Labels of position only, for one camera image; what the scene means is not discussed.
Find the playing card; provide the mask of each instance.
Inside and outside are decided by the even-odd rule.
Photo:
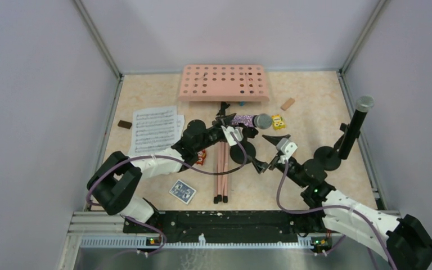
[[[176,181],[170,190],[170,194],[178,198],[185,204],[189,204],[196,193],[196,189],[190,187],[187,183],[184,183],[180,179]]]

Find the silver microphone head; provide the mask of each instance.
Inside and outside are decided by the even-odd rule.
[[[259,114],[254,117],[254,125],[260,129],[268,129],[272,126],[272,117],[268,114]]]
[[[374,98],[372,96],[363,96],[357,99],[355,109],[363,113],[368,112],[374,106]]]

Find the printed musical notes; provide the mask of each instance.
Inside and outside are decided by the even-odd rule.
[[[179,140],[181,132],[178,131],[176,106],[134,111],[128,155],[141,156],[165,150]]]
[[[183,128],[185,127],[185,115],[178,114],[176,115],[176,126],[178,127],[178,140],[181,137],[181,133],[183,133]]]

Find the pink pencil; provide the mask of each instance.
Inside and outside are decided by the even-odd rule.
[[[218,143],[218,170],[217,172],[223,172],[224,170],[224,160],[223,160],[223,156],[224,156],[224,148],[223,148],[224,144],[222,142]],[[223,176],[222,175],[218,175],[218,201],[222,201],[223,200]]]
[[[230,154],[230,149],[229,149],[229,144],[223,142],[224,144],[224,172],[227,172],[229,170],[229,154]],[[228,202],[228,175],[225,174],[223,175],[223,203],[227,203]]]

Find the aluminum frame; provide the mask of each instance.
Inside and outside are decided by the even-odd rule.
[[[115,97],[111,106],[111,110],[109,113],[109,117],[107,119],[107,126],[105,129],[105,135],[103,137],[102,143],[100,145],[100,149],[98,152],[98,159],[96,163],[96,168],[100,166],[103,161],[106,145],[108,142],[108,135],[110,134],[111,125],[113,122],[113,118],[116,112],[116,106],[118,104],[118,99],[120,96],[120,92],[122,90],[124,75],[118,69],[109,49],[105,45],[103,38],[98,32],[97,27],[93,23],[92,18],[90,17],[85,5],[82,0],[71,0],[79,12],[83,24],[87,27],[89,34],[94,40],[97,48],[102,54],[102,57],[108,64],[109,68],[112,70],[114,75],[119,79],[119,83],[115,92]],[[345,98],[345,103],[347,105],[347,109],[350,114],[354,111],[354,100],[352,98],[352,94],[345,80],[345,74],[350,69],[350,66],[353,60],[357,57],[359,50],[364,45],[368,36],[370,35],[371,30],[374,27],[374,24],[379,19],[383,10],[385,10],[386,5],[390,2],[390,0],[379,0],[377,6],[375,7],[373,13],[367,21],[367,24],[363,28],[359,38],[354,44],[350,54],[347,59],[344,61],[343,66],[338,70],[337,76],[339,77],[339,83],[342,88],[342,93]],[[384,192],[381,189],[381,185],[379,183],[377,177],[377,171],[373,166],[372,157],[370,154],[370,148],[366,142],[363,131],[361,131],[361,136],[358,140],[362,157],[364,160],[364,164],[368,173],[368,177],[371,181],[374,197],[378,199],[381,197],[383,201]],[[388,210],[382,211],[387,214],[400,216],[399,211],[397,210]],[[105,212],[102,211],[79,211],[75,212],[72,220],[70,222],[69,230],[67,232],[67,237],[64,244],[64,249],[61,254],[61,260],[58,265],[59,270],[73,270],[75,266],[75,262],[77,260],[77,255],[80,247],[80,243],[82,241],[83,235],[91,233],[92,235],[105,235],[105,236],[121,236],[125,235],[123,233],[123,224],[124,219],[120,216],[108,216]],[[319,234],[310,234],[312,237],[319,237]]]

